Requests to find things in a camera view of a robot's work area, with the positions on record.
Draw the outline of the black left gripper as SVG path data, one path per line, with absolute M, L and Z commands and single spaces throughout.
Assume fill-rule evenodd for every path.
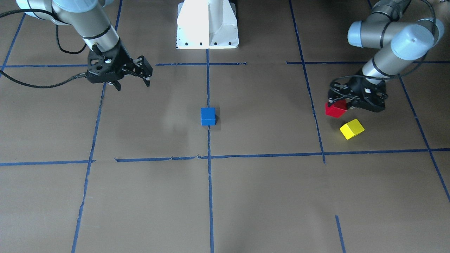
M 386 82 L 378 80 L 371 83 L 365 77 L 349 77 L 347 83 L 340 84 L 337 78 L 331 81 L 328 90 L 327 107 L 331 107 L 336 101 L 345 99 L 347 110 L 364 109 L 371 112 L 381 112 L 386 109 L 385 100 L 388 98 Z

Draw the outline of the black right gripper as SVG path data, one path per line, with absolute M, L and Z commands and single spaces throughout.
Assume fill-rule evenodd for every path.
M 89 82 L 111 82 L 111 85 L 120 91 L 122 85 L 118 80 L 129 74 L 140 77 L 145 85 L 150 87 L 153 68 L 145 56 L 139 56 L 134 63 L 121 39 L 113 48 L 105 52 L 100 50 L 99 45 L 92 45 L 86 71 L 86 78 Z

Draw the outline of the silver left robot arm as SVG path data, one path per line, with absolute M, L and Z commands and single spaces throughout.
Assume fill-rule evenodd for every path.
M 381 112 L 388 98 L 386 83 L 400 77 L 412 62 L 422 59 L 445 34 L 444 24 L 433 14 L 415 22 L 400 21 L 409 0 L 381 0 L 365 21 L 349 27 L 347 40 L 360 48 L 378 52 L 347 83 L 331 81 L 325 114 L 341 117 L 350 108 Z

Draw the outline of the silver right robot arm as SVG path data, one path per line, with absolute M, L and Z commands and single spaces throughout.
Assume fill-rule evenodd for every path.
M 144 56 L 132 59 L 103 10 L 110 0 L 18 0 L 29 16 L 71 25 L 89 47 L 88 69 L 80 77 L 89 82 L 109 83 L 118 91 L 126 75 L 141 78 L 150 86 L 153 69 Z

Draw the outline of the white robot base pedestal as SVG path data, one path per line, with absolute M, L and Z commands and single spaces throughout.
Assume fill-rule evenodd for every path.
M 236 0 L 185 0 L 178 4 L 178 49 L 238 48 Z

